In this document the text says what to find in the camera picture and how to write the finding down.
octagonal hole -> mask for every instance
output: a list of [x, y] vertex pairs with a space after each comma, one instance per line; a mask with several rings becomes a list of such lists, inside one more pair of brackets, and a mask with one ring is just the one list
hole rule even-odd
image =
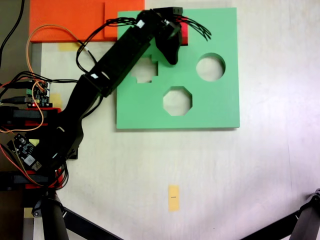
[[163, 97], [163, 108], [171, 116], [184, 116], [192, 108], [192, 94], [183, 86], [173, 86]]
[[138, 84], [152, 82], [152, 77], [158, 76], [158, 62], [152, 62], [151, 56], [141, 57], [131, 69], [131, 76]]
[[220, 55], [207, 53], [200, 58], [195, 69], [200, 78], [214, 82], [225, 74], [226, 63]]

yellow tape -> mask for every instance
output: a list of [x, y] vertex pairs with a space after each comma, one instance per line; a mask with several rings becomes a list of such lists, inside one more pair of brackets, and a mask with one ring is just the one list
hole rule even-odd
[[179, 211], [180, 209], [179, 202], [180, 202], [179, 186], [169, 185], [169, 188], [168, 188], [169, 212]]
[[58, 43], [58, 49], [60, 52], [76, 52], [80, 47], [78, 42], [60, 42]]
[[60, 93], [50, 93], [50, 103], [54, 108], [62, 109], [62, 99]]
[[32, 215], [32, 207], [25, 207], [23, 209], [24, 212], [24, 218], [25, 219], [33, 219], [34, 216]]
[[40, 142], [39, 139], [29, 139], [29, 142], [33, 145], [33, 146], [37, 146]]

orange wire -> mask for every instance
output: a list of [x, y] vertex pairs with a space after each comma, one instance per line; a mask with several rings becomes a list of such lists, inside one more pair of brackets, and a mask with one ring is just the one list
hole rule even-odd
[[40, 29], [42, 28], [47, 28], [47, 27], [54, 27], [54, 28], [58, 28], [58, 29], [61, 29], [61, 30], [64, 30], [66, 32], [68, 32], [69, 34], [71, 34], [77, 41], [79, 41], [79, 39], [77, 38], [77, 36], [72, 32], [70, 31], [68, 28], [64, 27], [64, 26], [61, 26], [61, 25], [58, 25], [58, 24], [44, 24], [44, 25], [41, 25], [41, 26], [38, 26], [36, 29], [34, 29], [32, 31], [32, 33], [30, 34], [27, 42], [26, 42], [26, 47], [25, 47], [25, 57], [26, 57], [26, 63], [28, 65], [28, 68], [29, 68], [29, 71], [34, 73], [34, 70], [32, 69], [31, 67], [31, 63], [30, 63], [30, 56], [29, 56], [29, 46], [30, 46], [30, 41], [31, 41], [31, 38], [33, 37], [33, 35], [39, 31]]
[[36, 100], [35, 100], [35, 96], [34, 96], [34, 89], [35, 89], [35, 86], [37, 85], [37, 82], [34, 83], [33, 87], [32, 87], [32, 100], [34, 102], [34, 104], [36, 105], [36, 107], [39, 109], [40, 111], [40, 114], [41, 114], [41, 123], [39, 126], [35, 127], [35, 128], [32, 128], [32, 129], [13, 129], [13, 130], [8, 130], [8, 131], [2, 131], [0, 129], [0, 133], [4, 133], [4, 134], [7, 134], [7, 133], [11, 133], [11, 132], [29, 132], [29, 131], [33, 131], [33, 130], [36, 130], [38, 128], [40, 128], [42, 126], [42, 124], [44, 123], [44, 120], [45, 120], [45, 117], [44, 117], [44, 114], [43, 112], [41, 111], [38, 103], [36, 103]]
[[2, 146], [0, 145], [0, 149], [3, 153], [3, 155], [6, 157], [6, 159], [8, 159], [10, 161], [10, 163], [12, 163], [30, 182], [36, 184], [36, 185], [40, 185], [39, 183], [35, 182], [34, 180], [32, 180], [29, 175], [27, 175], [24, 171], [22, 171], [22, 169], [20, 167], [18, 167], [5, 153], [4, 149], [2, 148]]
[[3, 128], [4, 130], [10, 131], [8, 128], [6, 128], [6, 127], [4, 127], [4, 126], [2, 126], [2, 128]]

orange foam board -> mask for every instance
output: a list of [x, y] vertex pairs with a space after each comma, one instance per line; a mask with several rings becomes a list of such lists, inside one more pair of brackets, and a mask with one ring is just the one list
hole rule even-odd
[[[31, 0], [29, 33], [44, 24], [58, 24], [70, 29], [84, 41], [94, 29], [104, 23], [104, 1], [102, 0]], [[103, 41], [104, 33], [98, 33], [94, 41]], [[39, 30], [32, 42], [74, 42], [64, 30], [46, 27]]]
[[[104, 3], [105, 21], [117, 18], [118, 12], [141, 11], [144, 9], [144, 0], [106, 0]], [[117, 40], [117, 28], [106, 27], [104, 29], [104, 38], [107, 41], [115, 42]]]
[[[29, 33], [44, 24], [58, 24], [70, 29], [84, 41], [107, 19], [116, 18], [119, 10], [135, 11], [144, 7], [144, 0], [30, 0]], [[107, 29], [99, 32], [93, 41], [115, 41], [117, 30], [114, 27]], [[63, 30], [46, 27], [39, 30], [31, 41], [43, 43], [75, 40]]]

circuit board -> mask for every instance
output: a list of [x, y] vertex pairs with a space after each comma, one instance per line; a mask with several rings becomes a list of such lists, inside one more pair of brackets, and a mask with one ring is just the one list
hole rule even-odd
[[[49, 102], [50, 83], [40, 83], [40, 86], [44, 89], [44, 91], [41, 91], [38, 87], [35, 87], [33, 90], [35, 102], [40, 108], [52, 108], [53, 104]], [[32, 89], [27, 89], [26, 94], [31, 98], [31, 101], [27, 104], [27, 107], [31, 109], [36, 108], [37, 106], [32, 99]]]
[[34, 157], [32, 157], [31, 155], [34, 151], [35, 146], [21, 134], [17, 134], [14, 137], [14, 143], [10, 141], [8, 142], [7, 146], [13, 153], [17, 154], [19, 158], [33, 170], [37, 171], [39, 168], [41, 168], [42, 165], [38, 161], [36, 161]]

